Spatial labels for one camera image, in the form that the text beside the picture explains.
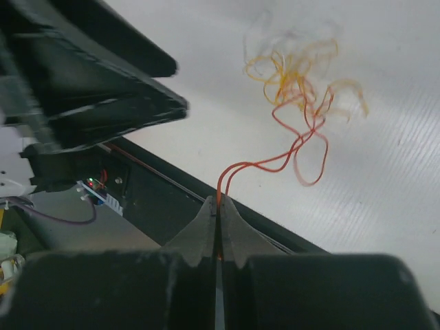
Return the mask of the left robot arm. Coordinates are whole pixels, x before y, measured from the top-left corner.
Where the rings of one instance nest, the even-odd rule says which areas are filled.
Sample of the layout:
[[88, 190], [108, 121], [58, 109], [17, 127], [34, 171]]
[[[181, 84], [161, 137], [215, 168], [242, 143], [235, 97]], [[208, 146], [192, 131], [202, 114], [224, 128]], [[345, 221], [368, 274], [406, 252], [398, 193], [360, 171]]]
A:
[[99, 144], [186, 117], [177, 70], [104, 1], [2, 1], [1, 198], [109, 178]]

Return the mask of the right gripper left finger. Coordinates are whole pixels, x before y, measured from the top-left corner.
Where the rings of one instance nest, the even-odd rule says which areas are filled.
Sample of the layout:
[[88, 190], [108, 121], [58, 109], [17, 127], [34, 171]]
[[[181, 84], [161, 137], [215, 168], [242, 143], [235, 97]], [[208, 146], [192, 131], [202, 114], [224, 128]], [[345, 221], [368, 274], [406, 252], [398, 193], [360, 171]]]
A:
[[1, 303], [2, 329], [214, 329], [215, 200], [158, 250], [37, 254]]

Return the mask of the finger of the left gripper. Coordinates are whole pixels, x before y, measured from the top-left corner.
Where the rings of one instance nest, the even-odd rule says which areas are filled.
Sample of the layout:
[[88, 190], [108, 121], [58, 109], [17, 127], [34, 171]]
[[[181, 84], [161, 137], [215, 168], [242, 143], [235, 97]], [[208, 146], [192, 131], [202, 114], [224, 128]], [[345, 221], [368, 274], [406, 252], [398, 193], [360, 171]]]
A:
[[1, 123], [74, 151], [185, 118], [176, 60], [104, 1], [1, 2]]

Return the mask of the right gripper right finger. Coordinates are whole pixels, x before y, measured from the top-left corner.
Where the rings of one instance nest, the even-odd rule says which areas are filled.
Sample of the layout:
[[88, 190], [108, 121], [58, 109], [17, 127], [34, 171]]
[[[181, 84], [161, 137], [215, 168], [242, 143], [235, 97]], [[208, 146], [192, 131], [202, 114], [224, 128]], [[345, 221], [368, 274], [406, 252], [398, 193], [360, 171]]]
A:
[[438, 329], [408, 267], [389, 254], [286, 254], [219, 205], [226, 329]]

